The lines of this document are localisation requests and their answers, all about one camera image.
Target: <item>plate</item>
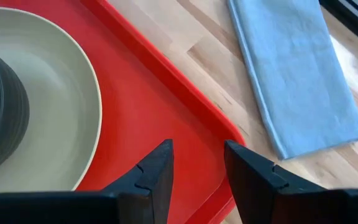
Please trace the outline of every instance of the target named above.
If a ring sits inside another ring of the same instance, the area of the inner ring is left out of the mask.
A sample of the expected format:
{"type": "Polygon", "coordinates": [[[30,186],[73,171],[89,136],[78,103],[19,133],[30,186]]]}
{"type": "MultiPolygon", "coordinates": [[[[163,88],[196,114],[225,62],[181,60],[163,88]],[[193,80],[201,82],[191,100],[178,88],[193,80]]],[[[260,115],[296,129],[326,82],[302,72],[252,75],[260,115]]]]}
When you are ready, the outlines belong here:
{"type": "Polygon", "coordinates": [[[27,131],[0,165],[0,192],[74,190],[96,152],[101,94],[90,61],[63,29],[0,7],[0,57],[29,98],[27,131]]]}

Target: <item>black frame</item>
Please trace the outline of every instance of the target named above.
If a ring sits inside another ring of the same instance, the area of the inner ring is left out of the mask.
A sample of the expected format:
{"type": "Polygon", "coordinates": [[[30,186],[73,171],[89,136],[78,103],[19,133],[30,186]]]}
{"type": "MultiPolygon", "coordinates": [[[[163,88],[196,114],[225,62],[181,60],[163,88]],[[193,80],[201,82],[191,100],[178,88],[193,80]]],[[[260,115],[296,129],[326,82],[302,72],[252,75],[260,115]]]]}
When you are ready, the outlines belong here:
{"type": "Polygon", "coordinates": [[[319,2],[329,13],[358,36],[357,3],[353,0],[319,0],[319,2]]]}

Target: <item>tray rim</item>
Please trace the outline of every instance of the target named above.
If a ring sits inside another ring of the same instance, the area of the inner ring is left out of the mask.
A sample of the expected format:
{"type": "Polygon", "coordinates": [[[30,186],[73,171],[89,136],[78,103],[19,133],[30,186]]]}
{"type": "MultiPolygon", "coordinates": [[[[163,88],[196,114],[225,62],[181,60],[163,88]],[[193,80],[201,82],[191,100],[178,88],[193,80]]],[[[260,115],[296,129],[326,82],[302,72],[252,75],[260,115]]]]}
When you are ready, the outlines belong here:
{"type": "MultiPolygon", "coordinates": [[[[227,116],[218,109],[190,80],[178,69],[174,64],[159,51],[146,37],[138,31],[108,0],[80,0],[81,3],[91,11],[91,13],[99,20],[100,15],[93,12],[94,8],[103,10],[109,16],[120,23],[128,33],[135,38],[144,49],[159,61],[170,74],[180,82],[208,111],[210,111],[218,121],[233,135],[235,141],[239,144],[245,145],[245,140],[235,125],[227,118],[227,116]]],[[[235,207],[234,198],[231,193],[229,181],[227,176],[223,179],[221,185],[214,191],[214,193],[206,199],[204,204],[197,209],[194,214],[186,221],[186,223],[221,223],[224,218],[235,207]]]]}

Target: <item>blue cloth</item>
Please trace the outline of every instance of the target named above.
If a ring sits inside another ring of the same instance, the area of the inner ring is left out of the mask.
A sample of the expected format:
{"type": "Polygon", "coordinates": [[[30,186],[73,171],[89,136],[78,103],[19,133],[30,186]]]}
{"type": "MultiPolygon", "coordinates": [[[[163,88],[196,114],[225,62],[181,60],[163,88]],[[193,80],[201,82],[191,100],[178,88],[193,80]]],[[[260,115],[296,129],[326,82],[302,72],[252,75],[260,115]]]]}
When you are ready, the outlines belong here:
{"type": "Polygon", "coordinates": [[[358,140],[358,109],[318,0],[228,0],[280,159],[358,140]]]}

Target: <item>blue napkin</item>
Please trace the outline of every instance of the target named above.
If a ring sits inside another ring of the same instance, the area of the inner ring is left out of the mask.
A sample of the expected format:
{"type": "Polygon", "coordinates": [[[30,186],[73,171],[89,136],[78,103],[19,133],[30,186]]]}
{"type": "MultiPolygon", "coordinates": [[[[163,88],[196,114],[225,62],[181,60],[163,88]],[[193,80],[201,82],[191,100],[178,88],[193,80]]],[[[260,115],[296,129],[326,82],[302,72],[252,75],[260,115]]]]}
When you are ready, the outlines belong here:
{"type": "Polygon", "coordinates": [[[318,0],[228,0],[280,159],[358,140],[358,109],[318,0]]]}

